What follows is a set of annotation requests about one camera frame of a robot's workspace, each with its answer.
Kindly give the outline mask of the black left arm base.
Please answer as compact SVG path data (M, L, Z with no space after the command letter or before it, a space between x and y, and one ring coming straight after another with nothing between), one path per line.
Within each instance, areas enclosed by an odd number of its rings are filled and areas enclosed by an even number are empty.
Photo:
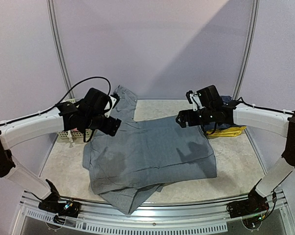
M77 218L80 213L81 203L71 198L62 198L55 185L48 179L46 179L46 182L50 186L51 193L46 199L40 201L38 208L46 212L58 214L58 216Z

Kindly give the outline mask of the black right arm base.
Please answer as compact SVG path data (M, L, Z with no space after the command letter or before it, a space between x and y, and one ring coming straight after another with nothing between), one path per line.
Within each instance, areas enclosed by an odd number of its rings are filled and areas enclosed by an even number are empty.
M266 210L265 215L262 215L258 219L259 221L263 221L272 214L277 202L275 189L278 187L278 185L272 190L273 207L271 210L269 210L270 206L267 201L267 197L262 197L256 192L256 186L260 183L260 181L261 180L259 180L257 184L252 188L252 190L248 193L247 199L240 201L232 201L227 204L226 210L229 213L230 218L251 215L257 212L260 213L263 210Z

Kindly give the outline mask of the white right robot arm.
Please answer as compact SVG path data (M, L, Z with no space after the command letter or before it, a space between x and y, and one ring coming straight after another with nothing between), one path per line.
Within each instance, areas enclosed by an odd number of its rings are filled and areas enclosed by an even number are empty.
M266 197L295 170L295 110L275 110L231 101L215 109L201 107L179 111L176 123L185 128L210 123L246 126L257 147L265 176L244 202L247 213L255 213Z

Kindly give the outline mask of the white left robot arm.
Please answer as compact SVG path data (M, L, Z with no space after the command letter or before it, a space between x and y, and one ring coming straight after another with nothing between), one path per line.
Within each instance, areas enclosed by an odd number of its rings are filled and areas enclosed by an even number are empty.
M58 103L44 111L0 121L0 178L4 178L33 193L52 212L60 212L64 205L58 198L52 183L42 180L32 171L27 161L43 160L45 154L34 143L44 135L77 129L99 130L106 135L115 136L121 120L111 116L114 102L104 105L87 106L80 109L78 104Z

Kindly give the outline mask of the grey garment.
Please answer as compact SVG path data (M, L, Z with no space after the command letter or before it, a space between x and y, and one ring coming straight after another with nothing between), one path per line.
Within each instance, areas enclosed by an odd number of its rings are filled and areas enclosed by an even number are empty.
M122 86L115 94L116 135L99 131L84 148L94 194L132 214L166 184L217 176L213 149L199 127L181 128L174 117L135 121L137 96Z

